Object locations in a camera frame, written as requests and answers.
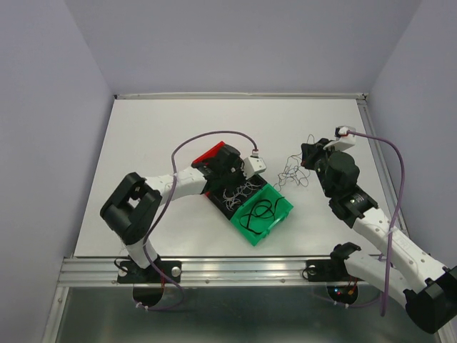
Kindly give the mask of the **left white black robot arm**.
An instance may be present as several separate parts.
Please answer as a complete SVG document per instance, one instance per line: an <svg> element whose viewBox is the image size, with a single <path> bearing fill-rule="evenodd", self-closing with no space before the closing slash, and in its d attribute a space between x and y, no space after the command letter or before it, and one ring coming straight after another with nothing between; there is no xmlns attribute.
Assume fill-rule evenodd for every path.
<svg viewBox="0 0 457 343"><path fill-rule="evenodd" d="M159 273L159 255L144 237L167 199L213 193L245 180L240 152L228 144L214 147L191 166L160 177L127 174L100 210L101 218L122 241L135 263L134 273L150 282Z"/></svg>

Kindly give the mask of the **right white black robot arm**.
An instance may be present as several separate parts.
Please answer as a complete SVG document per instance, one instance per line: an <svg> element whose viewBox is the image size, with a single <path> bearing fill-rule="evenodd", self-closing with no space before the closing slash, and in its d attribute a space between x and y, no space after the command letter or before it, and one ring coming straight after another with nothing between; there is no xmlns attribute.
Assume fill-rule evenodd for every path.
<svg viewBox="0 0 457 343"><path fill-rule="evenodd" d="M352 243L331 253L328 270L337 279L362 279L397 301L413 323L429 334L456 317L456 268L425 253L357 185L359 168L346 150L352 136L303 143L302 166L318 177L333 214L384 255L381 261Z"/></svg>

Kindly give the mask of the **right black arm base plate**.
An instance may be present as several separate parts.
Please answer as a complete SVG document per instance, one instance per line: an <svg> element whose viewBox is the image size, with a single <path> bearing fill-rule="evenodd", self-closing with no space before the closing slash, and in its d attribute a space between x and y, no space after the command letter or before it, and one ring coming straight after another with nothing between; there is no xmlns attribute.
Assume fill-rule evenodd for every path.
<svg viewBox="0 0 457 343"><path fill-rule="evenodd" d="M348 282L351 276L345 261L357 251L361 251L361 248L354 243L337 244L329 258L307 260L301 272L302 277L310 282Z"/></svg>

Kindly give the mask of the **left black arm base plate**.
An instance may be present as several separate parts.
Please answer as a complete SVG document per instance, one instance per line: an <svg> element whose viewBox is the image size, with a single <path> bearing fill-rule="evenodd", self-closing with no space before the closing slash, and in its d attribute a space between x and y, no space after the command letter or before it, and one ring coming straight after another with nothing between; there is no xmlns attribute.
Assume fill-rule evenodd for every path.
<svg viewBox="0 0 457 343"><path fill-rule="evenodd" d="M135 262L129 259L114 261L118 269L117 282L119 284L160 284L168 283L153 267L146 269L138 267ZM161 260L157 267L170 279L179 283L181 281L182 263L179 260Z"/></svg>

